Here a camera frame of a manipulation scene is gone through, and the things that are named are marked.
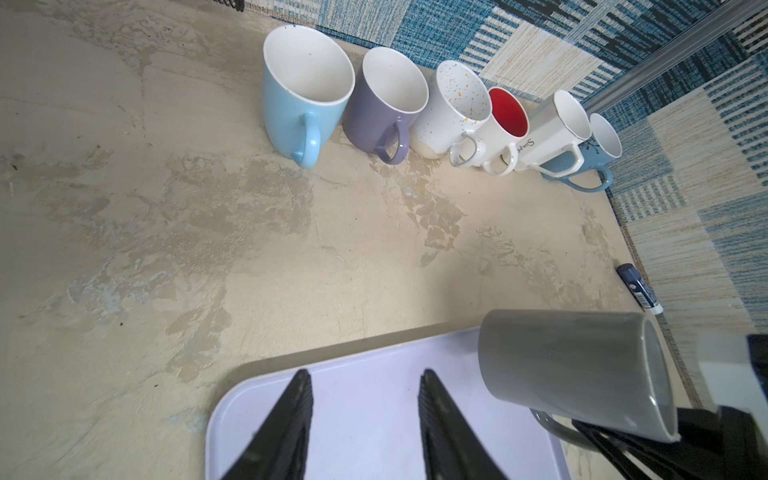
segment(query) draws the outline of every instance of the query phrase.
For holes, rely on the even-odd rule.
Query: mug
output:
[[[475,132],[491,116],[491,98],[475,72],[466,65],[446,60],[429,81],[429,101],[411,127],[411,148],[424,158],[440,158],[450,151],[451,163],[460,163],[461,142],[469,138],[475,150],[473,162],[485,154],[485,142]]]
[[[592,114],[589,116],[589,123],[592,125],[592,138],[579,145],[581,156],[584,157],[584,164],[581,165],[577,172],[560,177],[557,180],[581,192],[596,194],[605,190],[613,183],[614,174],[605,166],[621,156],[622,148],[619,135],[605,117],[600,114]],[[565,152],[543,164],[542,167],[549,171],[559,172],[566,170],[573,163],[574,155],[571,152]],[[584,188],[571,182],[570,178],[583,174],[587,170],[597,170],[603,174],[603,184],[600,187]],[[542,175],[549,180],[555,180],[547,174]]]
[[[478,357],[498,399],[659,442],[680,438],[661,343],[642,313],[492,310]]]
[[[515,169],[518,163],[518,149],[516,143],[528,135],[528,114],[525,113],[520,101],[511,93],[501,87],[493,87],[488,90],[491,97],[491,117],[477,131],[477,136],[485,142],[485,155],[476,157],[476,160],[457,163],[455,167],[482,167],[486,173],[495,177],[506,175]],[[473,153],[472,143],[464,141],[460,150],[460,157],[465,158]],[[493,160],[506,154],[511,161],[502,171],[494,170]]]
[[[344,111],[344,132],[355,147],[385,164],[405,160],[408,129],[424,110],[429,87],[419,67],[397,50],[372,48],[362,60],[355,91]],[[386,149],[398,142],[390,158]]]
[[[314,28],[284,25],[264,40],[264,124],[272,145],[312,168],[355,87],[344,50]]]
[[[565,90],[558,90],[544,100],[531,114],[531,131],[518,142],[518,164],[515,170],[538,170],[553,178],[565,177],[584,164],[578,145],[592,136],[587,112]],[[563,151],[573,152],[575,162],[566,170],[553,172],[541,165]],[[504,161],[511,158],[505,154]]]

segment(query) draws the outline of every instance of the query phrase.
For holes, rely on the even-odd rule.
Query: light blue mug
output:
[[[270,142],[312,168],[355,88],[344,50],[314,28],[285,25],[264,40],[264,124]]]
[[[608,170],[606,165],[621,156],[622,148],[621,140],[619,140],[616,130],[605,117],[599,114],[592,114],[589,116],[589,123],[592,125],[592,137],[578,146],[581,155],[584,156],[584,164],[581,165],[581,168],[573,174],[564,177],[553,178],[544,174],[542,176],[548,180],[560,180],[580,192],[595,194],[605,190],[613,183],[614,174]],[[561,172],[572,166],[574,162],[574,155],[567,151],[542,164],[542,167],[552,172]],[[588,170],[597,170],[603,174],[603,184],[600,187],[584,188],[571,182],[570,179],[574,175],[583,174]]]

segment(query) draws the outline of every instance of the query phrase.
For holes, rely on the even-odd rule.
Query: gray mug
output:
[[[661,344],[642,313],[492,310],[478,357],[491,394],[535,416],[562,415],[659,442],[680,439]],[[537,420],[547,428],[542,415]],[[547,430],[584,445],[576,432],[565,438]]]
[[[362,60],[344,111],[344,132],[355,147],[397,165],[408,154],[408,130],[428,99],[427,81],[415,63],[397,50],[372,48]],[[395,142],[397,151],[390,157],[386,150]]]

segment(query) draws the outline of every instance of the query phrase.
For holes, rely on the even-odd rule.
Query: white mug handle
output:
[[[458,143],[451,145],[451,165],[459,168],[467,168],[472,166],[472,160],[485,155],[485,143],[483,143],[483,141],[481,141],[480,138],[475,135],[474,131],[467,130],[462,133],[462,137],[468,138],[475,144],[475,153],[472,154],[468,159],[461,161],[461,157],[458,155],[458,151],[462,142],[459,141]]]
[[[563,147],[563,150],[572,151],[574,154],[574,157],[576,158],[576,161],[574,162],[573,165],[571,165],[571,168],[568,168],[567,170],[563,170],[562,172],[549,171],[546,168],[539,167],[537,164],[529,164],[528,168],[538,170],[542,172],[544,175],[549,175],[552,178],[565,177],[566,175],[570,175],[578,172],[578,169],[581,168],[581,165],[584,165],[584,155],[581,154],[581,150],[579,150],[578,145],[568,144],[567,147]]]
[[[493,167],[491,166],[491,162],[493,161],[493,159],[485,162],[482,165],[482,168],[483,168],[483,170],[485,170],[485,172],[488,175],[492,175],[493,177],[503,177],[506,174],[508,174],[509,172],[513,171],[515,169],[515,167],[517,166],[517,164],[518,164],[518,148],[517,148],[517,146],[515,146],[515,144],[507,144],[507,146],[505,148],[506,148],[506,151],[503,152],[502,155],[503,154],[507,154],[509,156],[509,164],[507,165],[507,167],[503,171],[499,172],[499,171],[494,170]]]

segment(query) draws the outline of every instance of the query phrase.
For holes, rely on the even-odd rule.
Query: purple mug handle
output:
[[[405,160],[406,155],[408,154],[408,149],[411,147],[411,136],[408,134],[408,124],[402,120],[397,120],[394,125],[397,130],[397,151],[395,152],[395,156],[389,158],[386,149],[382,145],[373,148],[373,151],[379,155],[382,162],[387,165],[397,165]]]

